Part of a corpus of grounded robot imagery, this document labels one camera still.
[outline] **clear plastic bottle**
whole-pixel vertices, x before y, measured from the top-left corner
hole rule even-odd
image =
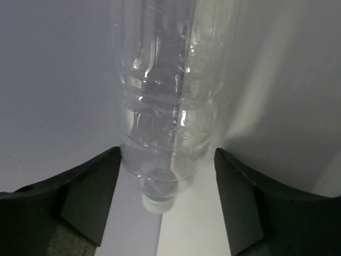
[[[207,152],[242,1],[112,2],[122,163],[145,203],[170,205]]]

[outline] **gray wall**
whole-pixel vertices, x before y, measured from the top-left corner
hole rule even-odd
[[[1,1],[5,189],[44,180],[118,145],[108,6],[107,0]]]

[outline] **white bottle cap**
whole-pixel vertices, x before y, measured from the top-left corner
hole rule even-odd
[[[170,198],[169,200],[159,202],[148,198],[146,195],[142,195],[143,206],[148,211],[155,214],[163,214],[168,212],[172,208],[174,201],[174,197]]]

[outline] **empty water bottle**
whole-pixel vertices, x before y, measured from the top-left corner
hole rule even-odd
[[[207,152],[241,1],[112,1],[122,164],[162,213]]]

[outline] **white surface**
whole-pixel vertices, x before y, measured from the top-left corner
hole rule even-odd
[[[213,162],[163,216],[158,256],[229,256]]]
[[[121,166],[101,247],[95,256],[154,256],[162,215],[148,212]]]

